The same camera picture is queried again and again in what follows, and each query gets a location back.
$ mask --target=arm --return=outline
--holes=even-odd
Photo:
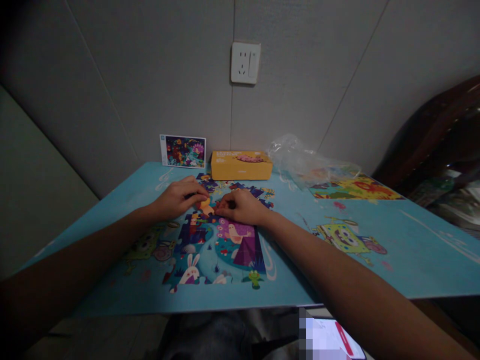
[[[196,195],[185,200],[191,193]],[[4,349],[33,345],[73,311],[102,275],[151,226],[175,219],[207,191],[193,176],[172,183],[160,197],[110,226],[44,258],[0,283]]]
[[[232,202],[234,209],[228,206]],[[376,359],[473,359],[387,282],[334,246],[268,210],[248,190],[225,195],[216,214],[269,231],[328,310]]]

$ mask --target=clear plastic bag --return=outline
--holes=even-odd
[[[266,153],[277,169],[288,172],[302,190],[332,181],[355,179],[361,171],[358,165],[323,157],[306,149],[292,134],[272,141]]]

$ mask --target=white wall outlet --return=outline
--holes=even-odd
[[[232,83],[256,84],[260,65],[260,44],[234,42],[231,46]]]

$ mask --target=yellow box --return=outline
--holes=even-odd
[[[263,151],[214,151],[213,180],[268,180],[273,164]]]

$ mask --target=puzzle reference picture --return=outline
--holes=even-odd
[[[207,139],[160,135],[161,162],[164,166],[205,168]]]

